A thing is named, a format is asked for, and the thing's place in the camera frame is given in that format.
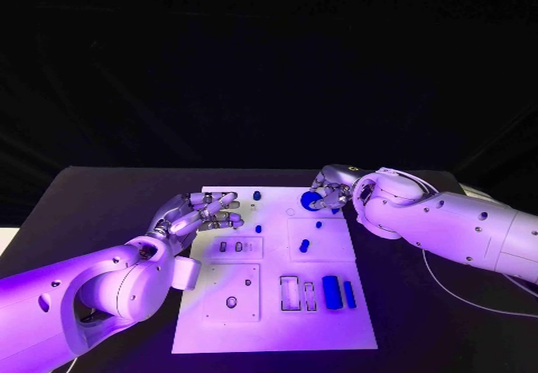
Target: black table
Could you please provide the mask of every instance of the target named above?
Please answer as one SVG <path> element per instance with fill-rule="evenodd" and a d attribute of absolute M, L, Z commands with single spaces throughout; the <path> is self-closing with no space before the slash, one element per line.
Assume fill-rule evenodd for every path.
<path fill-rule="evenodd" d="M 308 187 L 318 170 L 112 169 L 62 171 L 11 246 L 0 278 L 127 242 L 153 213 L 202 186 Z M 462 193 L 449 173 L 413 172 Z M 150 320 L 109 338 L 81 358 L 83 371 L 538 371 L 538 319 L 500 315 L 453 298 L 430 277 L 422 251 L 373 235 L 345 208 L 378 350 L 171 354 L 182 291 L 171 289 Z M 471 301 L 538 314 L 536 299 L 500 275 L 430 255 L 446 287 Z"/>

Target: blue cap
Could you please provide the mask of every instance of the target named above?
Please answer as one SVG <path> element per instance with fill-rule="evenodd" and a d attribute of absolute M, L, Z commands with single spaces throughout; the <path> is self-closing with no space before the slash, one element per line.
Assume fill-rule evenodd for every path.
<path fill-rule="evenodd" d="M 311 244 L 311 241 L 305 239 L 303 242 L 300 243 L 300 248 L 299 248 L 302 253 L 306 253 L 306 250 L 309 249 L 309 244 Z"/>
<path fill-rule="evenodd" d="M 315 202 L 316 200 L 321 200 L 324 197 L 321 196 L 319 193 L 316 192 L 305 192 L 303 193 L 303 196 L 300 196 L 300 204 L 303 205 L 303 207 L 309 210 L 309 211 L 318 211 L 319 208 L 311 208 L 309 205 L 312 204 L 312 202 Z"/>

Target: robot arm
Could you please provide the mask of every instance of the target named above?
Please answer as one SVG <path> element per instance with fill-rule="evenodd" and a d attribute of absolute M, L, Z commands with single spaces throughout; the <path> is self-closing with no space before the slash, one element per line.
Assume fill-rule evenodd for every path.
<path fill-rule="evenodd" d="M 0 280 L 0 371 L 54 370 L 156 313 L 171 286 L 194 288 L 200 262 L 175 255 L 197 230 L 244 224 L 221 211 L 237 196 L 178 195 L 146 235 Z"/>
<path fill-rule="evenodd" d="M 504 204 L 439 193 L 422 179 L 393 169 L 367 172 L 326 166 L 311 193 L 325 197 L 309 208 L 338 208 L 354 201 L 358 222 L 380 237 L 474 267 L 538 283 L 538 217 Z"/>

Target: black curtain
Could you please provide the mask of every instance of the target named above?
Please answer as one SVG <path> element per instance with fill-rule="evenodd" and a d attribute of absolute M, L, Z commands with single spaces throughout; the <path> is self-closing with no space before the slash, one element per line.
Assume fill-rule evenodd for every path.
<path fill-rule="evenodd" d="M 74 166 L 446 169 L 538 213 L 538 8 L 6 9 L 0 225 Z"/>

